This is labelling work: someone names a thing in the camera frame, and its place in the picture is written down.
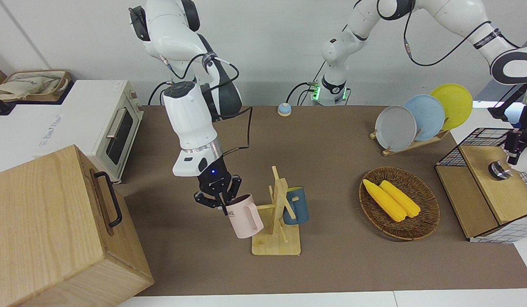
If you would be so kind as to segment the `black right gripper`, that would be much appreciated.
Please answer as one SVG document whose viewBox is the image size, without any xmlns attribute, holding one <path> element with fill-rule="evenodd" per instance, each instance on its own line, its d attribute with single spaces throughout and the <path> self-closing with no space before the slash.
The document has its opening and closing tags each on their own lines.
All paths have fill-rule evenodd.
<svg viewBox="0 0 527 307">
<path fill-rule="evenodd" d="M 199 191 L 193 195 L 195 202 L 212 209 L 219 209 L 225 216 L 228 216 L 226 202 L 221 198 L 220 193 L 228 197 L 228 201 L 236 198 L 242 183 L 241 177 L 231 175 L 221 156 L 208 165 L 197 179 L 199 180 Z"/>
</svg>

